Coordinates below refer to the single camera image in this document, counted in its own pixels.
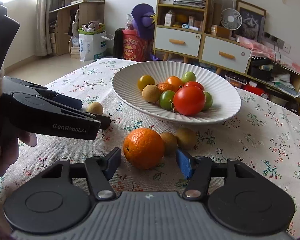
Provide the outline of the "person's left hand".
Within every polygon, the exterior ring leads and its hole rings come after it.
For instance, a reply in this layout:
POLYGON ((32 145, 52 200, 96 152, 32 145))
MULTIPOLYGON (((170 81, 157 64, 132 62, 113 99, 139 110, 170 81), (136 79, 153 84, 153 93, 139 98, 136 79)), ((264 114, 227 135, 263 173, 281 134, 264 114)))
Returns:
POLYGON ((37 136, 19 129, 5 131, 0 136, 0 177, 18 160, 19 141, 34 147, 37 144, 37 136))

